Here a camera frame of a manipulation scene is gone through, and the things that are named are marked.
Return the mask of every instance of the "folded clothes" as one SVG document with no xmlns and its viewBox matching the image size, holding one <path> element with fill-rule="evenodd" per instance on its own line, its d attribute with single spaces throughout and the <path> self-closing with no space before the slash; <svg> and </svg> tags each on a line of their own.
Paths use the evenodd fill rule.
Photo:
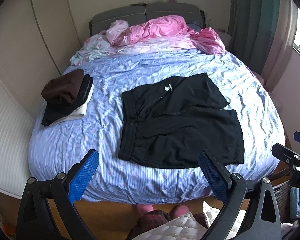
<svg viewBox="0 0 300 240">
<path fill-rule="evenodd" d="M 41 95 L 50 104 L 73 103 L 78 96 L 84 71 L 77 69 L 61 77 L 52 79 L 45 85 Z"/>
<path fill-rule="evenodd" d="M 41 124 L 49 126 L 55 121 L 70 115 L 74 110 L 82 106 L 88 100 L 92 85 L 93 78 L 87 74 L 83 77 L 77 99 L 72 104 L 53 105 L 47 103 Z"/>
<path fill-rule="evenodd" d="M 86 115 L 87 108 L 88 108 L 88 103 L 90 102 L 90 99 L 92 98 L 92 94 L 93 94 L 93 84 L 91 86 L 91 89 L 90 89 L 90 92 L 89 92 L 89 95 L 88 95 L 88 99 L 82 106 L 80 106 L 79 108 L 74 110 L 68 116 L 60 118 L 60 119 L 56 120 L 55 122 L 53 122 L 50 125 L 52 126 L 52 125 L 56 125 L 57 123 L 61 123 L 61 122 L 64 122 L 64 121 L 76 120 L 76 119 L 83 118 Z"/>
</svg>

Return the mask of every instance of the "pink bedsheet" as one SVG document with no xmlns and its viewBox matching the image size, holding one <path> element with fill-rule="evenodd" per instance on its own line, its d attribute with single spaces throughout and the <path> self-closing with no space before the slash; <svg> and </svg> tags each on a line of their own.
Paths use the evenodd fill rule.
<svg viewBox="0 0 300 240">
<path fill-rule="evenodd" d="M 226 52 L 212 28 L 196 32 L 186 25 L 181 16 L 159 17 L 131 27 L 124 20 L 116 20 L 108 30 L 87 39 L 70 61 L 72 65 L 79 66 L 102 57 L 193 48 L 207 54 Z"/>
<path fill-rule="evenodd" d="M 118 23 L 108 30 L 107 39 L 114 46 L 136 44 L 157 37 L 186 38 L 185 46 L 193 46 L 208 54 L 222 54 L 226 52 L 225 46 L 218 34 L 212 28 L 205 28 L 199 32 L 189 28 L 183 17 L 178 15 L 163 16 L 123 29 Z"/>
</svg>

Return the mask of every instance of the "gray upholstered headboard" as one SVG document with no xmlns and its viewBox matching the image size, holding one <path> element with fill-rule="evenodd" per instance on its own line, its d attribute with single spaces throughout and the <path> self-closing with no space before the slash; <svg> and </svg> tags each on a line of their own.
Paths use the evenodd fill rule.
<svg viewBox="0 0 300 240">
<path fill-rule="evenodd" d="M 110 27 L 110 24 L 115 20 L 125 20 L 129 26 L 145 23 L 148 20 L 166 16 L 180 15 L 186 23 L 198 21 L 201 28 L 204 28 L 206 23 L 204 12 L 197 6 L 188 3 L 177 2 L 157 2 L 144 5 L 130 5 L 95 15 L 89 22 L 90 36 L 95 35 Z"/>
</svg>

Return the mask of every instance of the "pink sock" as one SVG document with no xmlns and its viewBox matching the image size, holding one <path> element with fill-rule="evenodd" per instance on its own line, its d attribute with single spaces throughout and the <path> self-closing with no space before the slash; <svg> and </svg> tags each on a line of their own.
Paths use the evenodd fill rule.
<svg viewBox="0 0 300 240">
<path fill-rule="evenodd" d="M 143 216 L 144 214 L 147 214 L 150 211 L 153 211 L 154 209 L 152 205 L 137 205 L 137 210 L 140 216 Z"/>
<path fill-rule="evenodd" d="M 178 205 L 176 206 L 173 215 L 172 215 L 172 219 L 175 219 L 177 217 L 181 217 L 184 214 L 187 214 L 189 212 L 189 208 L 185 205 Z"/>
</svg>

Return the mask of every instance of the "pillow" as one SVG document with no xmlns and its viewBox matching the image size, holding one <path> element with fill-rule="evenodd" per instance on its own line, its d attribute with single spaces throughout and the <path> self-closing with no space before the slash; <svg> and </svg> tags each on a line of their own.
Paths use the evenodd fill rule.
<svg viewBox="0 0 300 240">
<path fill-rule="evenodd" d="M 201 27 L 199 25 L 199 21 L 194 21 L 192 23 L 187 23 L 188 27 L 193 29 L 196 32 L 201 31 Z"/>
<path fill-rule="evenodd" d="M 264 83 L 263 77 L 260 76 L 258 73 L 254 72 L 254 71 L 252 71 L 252 73 L 255 75 L 255 77 L 260 81 L 261 85 L 263 86 L 263 83 Z M 279 100 L 279 98 L 277 98 L 277 96 L 275 94 L 270 93 L 270 92 L 268 92 L 268 94 L 272 99 L 272 102 L 275 106 L 275 109 L 277 109 L 277 111 L 280 112 L 280 110 L 282 109 L 281 101 Z"/>
</svg>

